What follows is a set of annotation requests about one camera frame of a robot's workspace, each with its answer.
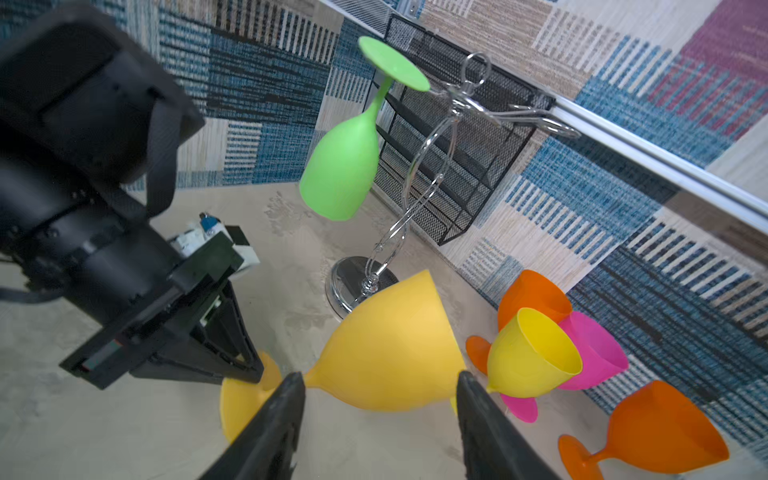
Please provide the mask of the chrome wine glass rack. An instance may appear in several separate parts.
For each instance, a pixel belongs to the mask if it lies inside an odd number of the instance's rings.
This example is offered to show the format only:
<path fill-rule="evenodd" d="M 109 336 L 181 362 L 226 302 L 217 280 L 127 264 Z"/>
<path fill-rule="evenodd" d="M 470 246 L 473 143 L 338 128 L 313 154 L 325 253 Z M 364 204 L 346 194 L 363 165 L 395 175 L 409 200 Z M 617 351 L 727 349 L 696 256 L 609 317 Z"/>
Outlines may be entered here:
<path fill-rule="evenodd" d="M 497 125 L 523 123 L 549 134 L 577 139 L 581 133 L 561 122 L 551 112 L 531 106 L 512 105 L 508 111 L 492 112 L 472 98 L 474 91 L 490 76 L 492 62 L 484 54 L 467 55 L 458 84 L 446 83 L 436 94 L 450 99 L 450 112 L 426 136 L 408 167 L 402 190 L 402 214 L 375 244 L 367 257 L 352 256 L 339 260 L 326 281 L 328 301 L 340 318 L 380 290 L 398 282 L 389 265 L 404 245 L 409 226 L 426 209 L 442 188 L 458 145 L 458 126 L 471 112 Z"/>

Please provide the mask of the orange back wine glass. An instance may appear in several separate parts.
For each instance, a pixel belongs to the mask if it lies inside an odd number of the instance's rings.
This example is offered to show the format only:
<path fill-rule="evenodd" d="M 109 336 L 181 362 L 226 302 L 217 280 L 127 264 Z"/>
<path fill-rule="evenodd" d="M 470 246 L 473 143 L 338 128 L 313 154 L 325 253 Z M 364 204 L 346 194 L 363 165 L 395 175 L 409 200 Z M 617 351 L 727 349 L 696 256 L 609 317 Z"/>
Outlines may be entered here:
<path fill-rule="evenodd" d="M 730 458 L 704 412 L 663 381 L 645 385 L 616 406 L 602 450 L 591 453 L 577 438 L 563 435 L 558 451 L 573 479 L 601 479 L 599 463 L 607 459 L 654 473 L 682 474 Z"/>

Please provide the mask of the orange wine glass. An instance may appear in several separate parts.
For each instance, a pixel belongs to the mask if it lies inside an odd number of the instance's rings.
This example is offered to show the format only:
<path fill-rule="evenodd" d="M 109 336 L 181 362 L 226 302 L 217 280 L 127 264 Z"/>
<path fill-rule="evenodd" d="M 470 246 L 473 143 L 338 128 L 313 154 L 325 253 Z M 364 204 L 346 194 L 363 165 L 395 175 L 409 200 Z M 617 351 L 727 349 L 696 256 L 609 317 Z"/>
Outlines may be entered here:
<path fill-rule="evenodd" d="M 524 307 L 533 308 L 556 323 L 573 311 L 566 294 L 542 274 L 525 269 L 502 296 L 497 312 L 498 331 Z M 487 374 L 487 360 L 491 343 L 477 335 L 465 342 L 466 353 L 472 365 L 483 375 Z"/>
<path fill-rule="evenodd" d="M 591 453 L 577 438 L 563 435 L 558 451 L 573 479 L 601 479 L 599 463 L 607 459 L 654 473 L 682 474 L 730 458 L 704 412 L 663 381 L 645 385 L 616 406 L 602 450 Z"/>

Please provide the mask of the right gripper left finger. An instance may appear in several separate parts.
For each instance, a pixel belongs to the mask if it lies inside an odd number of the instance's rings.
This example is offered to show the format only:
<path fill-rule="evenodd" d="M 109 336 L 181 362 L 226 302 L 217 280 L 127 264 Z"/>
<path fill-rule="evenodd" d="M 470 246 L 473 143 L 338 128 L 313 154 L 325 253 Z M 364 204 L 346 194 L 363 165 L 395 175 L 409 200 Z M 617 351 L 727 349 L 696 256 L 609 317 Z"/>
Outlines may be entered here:
<path fill-rule="evenodd" d="M 202 475 L 204 480 L 289 479 L 306 400 L 302 375 L 277 387 L 234 443 Z"/>

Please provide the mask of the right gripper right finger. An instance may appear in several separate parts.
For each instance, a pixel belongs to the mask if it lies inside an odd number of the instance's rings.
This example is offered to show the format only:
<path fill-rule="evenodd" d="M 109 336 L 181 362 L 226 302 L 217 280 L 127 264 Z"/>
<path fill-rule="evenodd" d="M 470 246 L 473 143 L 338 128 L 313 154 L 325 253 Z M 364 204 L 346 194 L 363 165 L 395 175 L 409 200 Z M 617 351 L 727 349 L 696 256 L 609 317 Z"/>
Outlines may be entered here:
<path fill-rule="evenodd" d="M 459 374 L 457 415 L 468 479 L 556 479 L 474 375 Z"/>

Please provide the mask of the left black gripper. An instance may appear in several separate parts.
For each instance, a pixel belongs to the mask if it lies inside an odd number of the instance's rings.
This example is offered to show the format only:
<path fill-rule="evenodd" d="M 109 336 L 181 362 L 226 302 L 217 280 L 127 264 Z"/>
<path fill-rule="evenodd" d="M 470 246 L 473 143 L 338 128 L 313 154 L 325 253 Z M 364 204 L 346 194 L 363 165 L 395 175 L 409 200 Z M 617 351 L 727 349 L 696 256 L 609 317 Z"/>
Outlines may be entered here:
<path fill-rule="evenodd" d="M 247 333 L 230 276 L 242 259 L 200 249 L 65 358 L 60 366 L 99 389 L 123 375 L 220 385 L 257 384 L 264 364 Z"/>

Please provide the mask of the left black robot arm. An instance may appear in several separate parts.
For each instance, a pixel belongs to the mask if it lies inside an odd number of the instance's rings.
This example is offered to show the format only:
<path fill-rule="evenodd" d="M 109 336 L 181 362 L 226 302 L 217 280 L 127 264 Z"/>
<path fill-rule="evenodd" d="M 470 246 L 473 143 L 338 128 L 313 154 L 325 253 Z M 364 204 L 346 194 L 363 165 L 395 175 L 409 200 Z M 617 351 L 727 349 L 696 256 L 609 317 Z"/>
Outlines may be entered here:
<path fill-rule="evenodd" d="M 80 2 L 1 47 L 1 251 L 27 278 L 8 302 L 63 298 L 99 330 L 62 361 L 97 388 L 125 374 L 256 383 L 264 366 L 226 233 L 189 255 L 151 227 L 171 205 L 179 147 L 204 119 L 109 16 Z"/>

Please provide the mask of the green wine glass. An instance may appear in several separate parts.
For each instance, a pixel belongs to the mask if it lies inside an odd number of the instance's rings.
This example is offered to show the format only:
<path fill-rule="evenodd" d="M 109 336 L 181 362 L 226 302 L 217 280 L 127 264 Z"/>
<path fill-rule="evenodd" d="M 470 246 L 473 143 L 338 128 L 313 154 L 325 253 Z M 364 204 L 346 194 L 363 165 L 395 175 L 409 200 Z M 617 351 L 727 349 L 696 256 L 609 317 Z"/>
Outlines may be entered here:
<path fill-rule="evenodd" d="M 364 112 L 336 125 L 319 141 L 299 182 L 307 207 L 337 222 L 354 217 L 374 183 L 379 162 L 376 120 L 392 84 L 419 92 L 430 89 L 424 73 L 383 41 L 364 36 L 358 46 L 384 80 Z"/>

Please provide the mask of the pink wine glass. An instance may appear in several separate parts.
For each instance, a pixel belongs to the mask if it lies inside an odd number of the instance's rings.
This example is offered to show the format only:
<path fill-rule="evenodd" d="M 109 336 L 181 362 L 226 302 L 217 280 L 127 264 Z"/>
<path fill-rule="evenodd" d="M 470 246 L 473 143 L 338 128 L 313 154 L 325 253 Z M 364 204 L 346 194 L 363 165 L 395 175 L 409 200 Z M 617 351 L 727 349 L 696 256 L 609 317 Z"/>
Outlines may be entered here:
<path fill-rule="evenodd" d="M 581 312 L 573 312 L 558 324 L 576 345 L 584 368 L 581 374 L 555 389 L 589 389 L 628 369 L 628 357 L 622 347 L 596 320 Z M 518 419 L 528 423 L 537 420 L 536 399 L 543 395 L 529 399 L 502 396 L 507 407 Z"/>

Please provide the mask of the orange front wine glass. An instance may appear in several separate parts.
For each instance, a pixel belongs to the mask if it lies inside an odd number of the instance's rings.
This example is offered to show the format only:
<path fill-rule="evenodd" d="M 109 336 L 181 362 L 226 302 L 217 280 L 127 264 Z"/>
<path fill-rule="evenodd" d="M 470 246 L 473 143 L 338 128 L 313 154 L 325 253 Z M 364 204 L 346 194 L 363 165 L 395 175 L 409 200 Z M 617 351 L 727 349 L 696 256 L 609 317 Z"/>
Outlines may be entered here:
<path fill-rule="evenodd" d="M 497 312 L 498 331 L 524 307 L 533 308 L 556 323 L 573 311 L 566 294 L 542 274 L 525 269 L 502 296 Z M 472 365 L 483 375 L 487 374 L 487 360 L 491 343 L 477 335 L 465 342 L 466 353 Z"/>

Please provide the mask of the amber yellow wine glass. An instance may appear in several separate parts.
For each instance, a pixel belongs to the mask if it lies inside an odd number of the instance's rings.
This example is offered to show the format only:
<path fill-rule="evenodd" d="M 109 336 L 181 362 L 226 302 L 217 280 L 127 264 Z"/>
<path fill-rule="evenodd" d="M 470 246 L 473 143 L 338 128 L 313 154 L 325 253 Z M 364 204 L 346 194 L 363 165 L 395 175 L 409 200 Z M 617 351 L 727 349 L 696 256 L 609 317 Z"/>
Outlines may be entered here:
<path fill-rule="evenodd" d="M 437 287 L 423 270 L 355 307 L 302 380 L 358 409 L 401 412 L 455 404 L 465 368 Z"/>

